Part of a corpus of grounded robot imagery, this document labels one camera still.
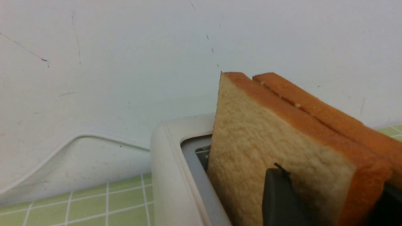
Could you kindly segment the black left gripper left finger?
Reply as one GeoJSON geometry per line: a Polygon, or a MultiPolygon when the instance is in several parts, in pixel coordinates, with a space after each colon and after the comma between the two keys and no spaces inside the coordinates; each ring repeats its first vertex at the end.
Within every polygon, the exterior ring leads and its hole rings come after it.
{"type": "Polygon", "coordinates": [[[307,205],[295,192],[290,172],[274,163],[265,174],[262,218],[264,226],[313,226],[307,205]]]}

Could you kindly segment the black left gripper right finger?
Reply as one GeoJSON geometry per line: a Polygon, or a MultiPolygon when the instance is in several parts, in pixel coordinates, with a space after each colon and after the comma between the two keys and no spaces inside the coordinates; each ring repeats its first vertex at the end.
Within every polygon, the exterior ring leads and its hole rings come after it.
{"type": "Polygon", "coordinates": [[[371,226],[402,225],[402,191],[385,184],[381,198],[371,214],[371,226]]]}

